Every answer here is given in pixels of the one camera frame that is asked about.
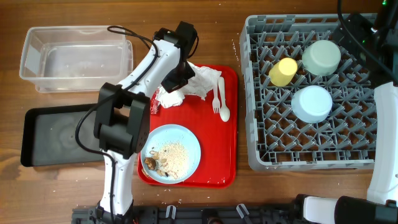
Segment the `white napkin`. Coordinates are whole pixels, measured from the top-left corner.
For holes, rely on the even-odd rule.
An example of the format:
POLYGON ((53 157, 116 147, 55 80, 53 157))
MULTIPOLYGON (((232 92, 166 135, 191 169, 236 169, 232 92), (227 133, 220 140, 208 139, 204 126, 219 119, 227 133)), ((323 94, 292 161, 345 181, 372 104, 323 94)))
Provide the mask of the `white napkin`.
POLYGON ((180 106, 186 95, 199 96, 202 100, 205 100, 207 93, 218 83, 222 74, 221 71, 206 66, 198 67, 191 62, 188 62, 188 64, 195 72, 195 76, 188 80, 187 85, 171 93, 167 93, 160 85, 155 96, 156 106, 161 105, 163 108, 180 106))

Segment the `yellow plastic cup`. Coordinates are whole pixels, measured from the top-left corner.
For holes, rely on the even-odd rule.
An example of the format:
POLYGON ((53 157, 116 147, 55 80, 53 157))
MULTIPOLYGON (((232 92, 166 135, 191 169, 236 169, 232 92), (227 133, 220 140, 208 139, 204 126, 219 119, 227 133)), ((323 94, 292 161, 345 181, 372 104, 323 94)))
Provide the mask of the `yellow plastic cup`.
POLYGON ((275 86, 287 86, 298 70, 297 62, 292 58, 283 58, 269 71, 271 83, 275 86))

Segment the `light blue bowl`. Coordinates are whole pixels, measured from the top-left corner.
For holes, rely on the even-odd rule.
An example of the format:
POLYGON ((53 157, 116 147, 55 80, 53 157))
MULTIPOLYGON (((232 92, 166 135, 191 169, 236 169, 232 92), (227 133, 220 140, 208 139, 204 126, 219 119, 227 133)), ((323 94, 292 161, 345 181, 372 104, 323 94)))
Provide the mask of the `light blue bowl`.
POLYGON ((293 95, 291 107, 294 115, 305 123, 319 123, 326 119, 333 105, 329 92, 320 86, 302 88, 293 95))

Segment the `green plastic bowl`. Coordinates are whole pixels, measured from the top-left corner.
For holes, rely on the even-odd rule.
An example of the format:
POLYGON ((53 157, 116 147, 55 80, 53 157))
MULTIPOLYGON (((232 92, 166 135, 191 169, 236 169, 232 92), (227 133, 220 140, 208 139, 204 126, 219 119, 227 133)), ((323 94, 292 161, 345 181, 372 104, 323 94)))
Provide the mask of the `green plastic bowl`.
POLYGON ((304 69, 317 76, 329 76, 334 73, 340 60, 340 48, 330 40, 316 41, 302 54, 304 69))

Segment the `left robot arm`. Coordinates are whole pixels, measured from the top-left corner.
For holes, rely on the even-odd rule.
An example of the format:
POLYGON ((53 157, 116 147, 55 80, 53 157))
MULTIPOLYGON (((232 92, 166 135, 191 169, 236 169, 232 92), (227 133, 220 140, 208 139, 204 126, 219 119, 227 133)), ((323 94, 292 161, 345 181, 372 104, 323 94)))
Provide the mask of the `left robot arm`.
POLYGON ((175 30, 161 28, 150 39, 148 54, 117 85, 99 91, 93 134, 104 153, 105 188, 95 209, 103 223, 133 220, 132 177, 137 153, 150 128, 150 100, 159 86, 171 93, 185 86, 195 73, 187 60, 195 52, 198 34, 192 24, 175 30))

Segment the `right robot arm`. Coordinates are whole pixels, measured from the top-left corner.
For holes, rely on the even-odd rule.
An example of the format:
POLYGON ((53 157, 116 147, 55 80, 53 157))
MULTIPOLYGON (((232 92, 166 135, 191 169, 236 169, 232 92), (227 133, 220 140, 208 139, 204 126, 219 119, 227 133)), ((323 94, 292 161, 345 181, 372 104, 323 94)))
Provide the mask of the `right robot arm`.
POLYGON ((374 22, 342 16, 334 39, 369 71, 377 113, 376 156, 367 198, 299 194, 289 223, 397 223, 397 1, 383 1, 374 22))

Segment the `grey dishwasher rack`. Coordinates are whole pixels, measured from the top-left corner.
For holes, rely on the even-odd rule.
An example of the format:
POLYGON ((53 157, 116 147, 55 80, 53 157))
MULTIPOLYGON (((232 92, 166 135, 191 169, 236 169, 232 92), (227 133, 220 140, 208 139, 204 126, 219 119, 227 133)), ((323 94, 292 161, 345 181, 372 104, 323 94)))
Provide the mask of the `grey dishwasher rack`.
POLYGON ((246 94, 248 162, 253 170, 374 169, 377 113, 369 71, 333 37, 336 14, 257 15, 240 36, 246 94), (302 63, 319 40, 340 48, 338 68, 317 76, 302 63), (283 58, 297 62, 287 86, 271 83, 269 71, 283 58), (293 95, 307 86, 325 88, 333 105, 326 119, 305 123, 294 115, 293 95))

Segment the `red snack wrapper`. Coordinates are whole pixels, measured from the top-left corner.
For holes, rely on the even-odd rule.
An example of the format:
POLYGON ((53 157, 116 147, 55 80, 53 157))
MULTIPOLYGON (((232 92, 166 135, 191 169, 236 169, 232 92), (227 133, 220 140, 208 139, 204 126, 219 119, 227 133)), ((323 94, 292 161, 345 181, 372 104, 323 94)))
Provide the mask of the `red snack wrapper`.
POLYGON ((159 94, 159 88, 156 89, 150 101, 150 113, 157 114, 159 111, 160 101, 157 99, 157 95, 159 94))

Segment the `white plastic fork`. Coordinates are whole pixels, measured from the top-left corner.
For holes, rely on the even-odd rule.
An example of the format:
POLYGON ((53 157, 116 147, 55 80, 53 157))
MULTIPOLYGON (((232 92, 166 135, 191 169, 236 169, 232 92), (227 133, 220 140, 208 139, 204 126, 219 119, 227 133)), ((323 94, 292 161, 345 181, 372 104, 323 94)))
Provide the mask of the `white plastic fork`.
POLYGON ((215 83, 213 86, 212 107, 213 107, 214 114, 217 114, 220 112, 220 100, 218 99, 218 84, 217 83, 215 83))

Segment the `white plastic spoon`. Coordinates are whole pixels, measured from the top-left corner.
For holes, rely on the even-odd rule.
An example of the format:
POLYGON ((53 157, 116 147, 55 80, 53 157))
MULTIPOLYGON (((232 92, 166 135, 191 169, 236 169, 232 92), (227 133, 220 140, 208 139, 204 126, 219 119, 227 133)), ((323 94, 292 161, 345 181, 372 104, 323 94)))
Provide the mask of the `white plastic spoon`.
POLYGON ((222 121, 227 122, 230 118, 230 110, 226 105, 225 85, 224 85, 223 77, 219 77, 219 79, 218 79, 218 88, 219 88, 220 97, 221 97, 220 117, 221 117, 222 121))

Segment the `red serving tray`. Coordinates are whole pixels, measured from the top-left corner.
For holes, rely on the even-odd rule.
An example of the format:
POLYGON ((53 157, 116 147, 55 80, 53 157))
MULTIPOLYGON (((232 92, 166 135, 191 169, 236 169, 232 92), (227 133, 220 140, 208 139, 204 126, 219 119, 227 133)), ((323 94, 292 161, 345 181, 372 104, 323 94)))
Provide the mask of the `red serving tray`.
POLYGON ((153 131, 166 124, 178 124, 189 129, 198 139, 201 159, 191 177, 178 183, 179 187, 222 189, 231 185, 236 176, 236 146, 238 120, 238 76, 225 65, 209 65, 224 78, 226 105, 230 110, 227 122, 213 112, 213 92, 202 100, 186 96, 180 106, 161 108, 150 116, 153 131))

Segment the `light blue plate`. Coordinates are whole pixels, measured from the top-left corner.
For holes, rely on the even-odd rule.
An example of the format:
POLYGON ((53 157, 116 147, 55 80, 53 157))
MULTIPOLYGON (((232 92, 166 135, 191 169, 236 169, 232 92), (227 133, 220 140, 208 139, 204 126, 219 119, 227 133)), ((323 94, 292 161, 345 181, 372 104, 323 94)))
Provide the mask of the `light blue plate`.
POLYGON ((197 170, 201 160, 201 147, 197 137, 187 128, 177 124, 166 124, 155 128, 150 132, 144 148, 140 154, 142 170, 150 179, 161 184, 178 184, 186 181, 197 170), (170 177, 160 177, 154 171, 149 170, 144 164, 144 159, 150 156, 150 151, 157 151, 162 145, 179 142, 188 151, 189 169, 184 177, 173 180, 170 177))

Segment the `food scraps on plate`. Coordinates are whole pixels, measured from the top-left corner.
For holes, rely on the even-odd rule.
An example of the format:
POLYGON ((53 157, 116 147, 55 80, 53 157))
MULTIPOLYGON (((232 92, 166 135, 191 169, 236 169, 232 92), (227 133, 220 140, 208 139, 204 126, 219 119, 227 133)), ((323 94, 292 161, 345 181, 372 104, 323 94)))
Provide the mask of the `food scraps on plate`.
POLYGON ((157 151, 153 147, 149 154, 144 164, 160 177, 181 179, 189 169, 188 151, 179 142, 164 144, 157 151))

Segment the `clear plastic bin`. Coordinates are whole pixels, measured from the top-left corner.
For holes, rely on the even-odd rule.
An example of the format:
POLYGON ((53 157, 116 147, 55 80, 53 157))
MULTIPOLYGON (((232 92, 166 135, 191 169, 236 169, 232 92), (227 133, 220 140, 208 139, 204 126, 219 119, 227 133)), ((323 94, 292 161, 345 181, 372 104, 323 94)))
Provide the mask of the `clear plastic bin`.
POLYGON ((22 49, 19 76, 38 92, 97 91, 133 69, 132 44, 106 26, 32 27, 22 49))

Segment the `black plastic tray bin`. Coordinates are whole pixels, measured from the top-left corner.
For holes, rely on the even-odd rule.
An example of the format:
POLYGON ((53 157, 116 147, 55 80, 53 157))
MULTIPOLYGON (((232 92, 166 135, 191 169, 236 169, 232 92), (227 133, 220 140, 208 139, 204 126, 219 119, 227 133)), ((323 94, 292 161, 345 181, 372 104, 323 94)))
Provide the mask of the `black plastic tray bin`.
POLYGON ((32 108, 25 114, 21 164, 25 167, 103 161, 75 141, 75 129, 92 104, 32 108))

